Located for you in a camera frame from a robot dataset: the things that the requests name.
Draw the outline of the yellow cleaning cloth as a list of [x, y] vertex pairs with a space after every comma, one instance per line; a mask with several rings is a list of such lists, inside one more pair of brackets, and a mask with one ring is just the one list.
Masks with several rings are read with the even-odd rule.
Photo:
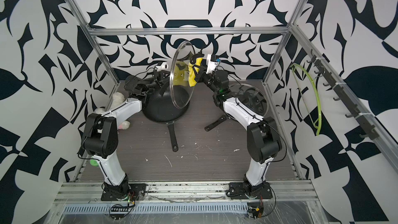
[[199, 66], [201, 66], [203, 58], [197, 58], [195, 64], [191, 64], [189, 60], [176, 61], [173, 71], [173, 85], [194, 87], [197, 84], [196, 75], [199, 74]]

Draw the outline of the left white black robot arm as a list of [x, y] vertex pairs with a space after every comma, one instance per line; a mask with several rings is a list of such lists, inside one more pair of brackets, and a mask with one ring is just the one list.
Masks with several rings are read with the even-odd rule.
[[120, 125], [131, 116], [143, 111], [149, 97], [156, 89], [169, 85], [170, 72], [153, 72], [153, 76], [140, 79], [129, 76], [124, 81], [124, 90], [128, 97], [110, 110], [101, 114], [90, 114], [86, 121], [81, 140], [81, 149], [96, 161], [104, 176], [105, 187], [126, 194], [129, 188], [127, 174], [117, 157], [118, 130]]

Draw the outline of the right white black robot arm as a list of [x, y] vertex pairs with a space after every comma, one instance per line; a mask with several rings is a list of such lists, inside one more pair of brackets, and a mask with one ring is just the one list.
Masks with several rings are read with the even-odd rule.
[[196, 82], [204, 83], [214, 93], [216, 106], [245, 128], [251, 156], [245, 179], [251, 187], [264, 183], [270, 164], [276, 162], [283, 148], [283, 141], [275, 120], [267, 117], [268, 104], [263, 92], [250, 84], [230, 84], [224, 70], [212, 74], [203, 72]]

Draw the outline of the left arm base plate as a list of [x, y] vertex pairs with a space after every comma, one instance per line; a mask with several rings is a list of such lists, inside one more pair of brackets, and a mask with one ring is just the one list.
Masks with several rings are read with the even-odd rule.
[[146, 184], [124, 184], [112, 186], [107, 183], [102, 184], [101, 201], [124, 201], [137, 200], [146, 193]]

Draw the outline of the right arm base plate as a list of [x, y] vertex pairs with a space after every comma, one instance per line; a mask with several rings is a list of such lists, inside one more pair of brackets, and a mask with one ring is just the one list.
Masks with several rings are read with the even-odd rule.
[[226, 191], [226, 196], [231, 199], [272, 199], [273, 192], [270, 184], [267, 182], [261, 183], [257, 186], [252, 186], [249, 182], [243, 183], [229, 183], [229, 188]]

